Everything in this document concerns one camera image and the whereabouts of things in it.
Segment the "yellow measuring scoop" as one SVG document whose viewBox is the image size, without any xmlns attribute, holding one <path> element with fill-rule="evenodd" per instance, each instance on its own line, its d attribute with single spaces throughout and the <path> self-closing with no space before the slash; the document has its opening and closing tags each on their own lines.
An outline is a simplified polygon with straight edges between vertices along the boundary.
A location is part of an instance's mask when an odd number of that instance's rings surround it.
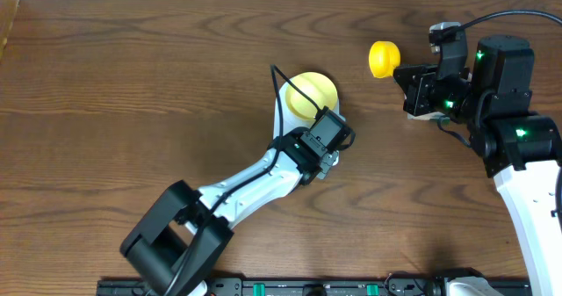
<svg viewBox="0 0 562 296">
<path fill-rule="evenodd" d="M 368 55 L 369 68 L 375 78 L 387 78 L 400 65 L 400 50 L 391 41 L 376 41 Z"/>
</svg>

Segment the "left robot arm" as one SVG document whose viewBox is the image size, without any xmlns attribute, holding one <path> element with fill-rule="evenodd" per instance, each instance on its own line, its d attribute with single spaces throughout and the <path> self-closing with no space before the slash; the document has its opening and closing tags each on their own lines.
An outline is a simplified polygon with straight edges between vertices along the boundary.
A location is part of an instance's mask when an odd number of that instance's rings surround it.
<svg viewBox="0 0 562 296">
<path fill-rule="evenodd" d="M 121 255 L 158 295 L 203 295 L 205 279 L 234 227 L 269 202 L 324 178 L 347 132 L 298 127 L 276 137 L 263 157 L 219 183 L 169 186 L 121 243 Z"/>
</svg>

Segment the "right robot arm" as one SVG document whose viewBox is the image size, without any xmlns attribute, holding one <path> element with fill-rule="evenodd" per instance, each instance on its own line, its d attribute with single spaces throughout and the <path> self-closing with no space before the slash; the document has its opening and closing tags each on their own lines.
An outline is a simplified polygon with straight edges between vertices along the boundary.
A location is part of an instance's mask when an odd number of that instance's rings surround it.
<svg viewBox="0 0 562 296">
<path fill-rule="evenodd" d="M 493 35 L 478 43 L 472 69 L 466 41 L 441 44 L 437 64 L 400 65 L 395 82 L 412 116 L 440 112 L 465 124 L 465 145 L 482 160 L 514 223 L 535 295 L 561 293 L 561 133 L 530 110 L 535 55 L 527 40 Z"/>
</svg>

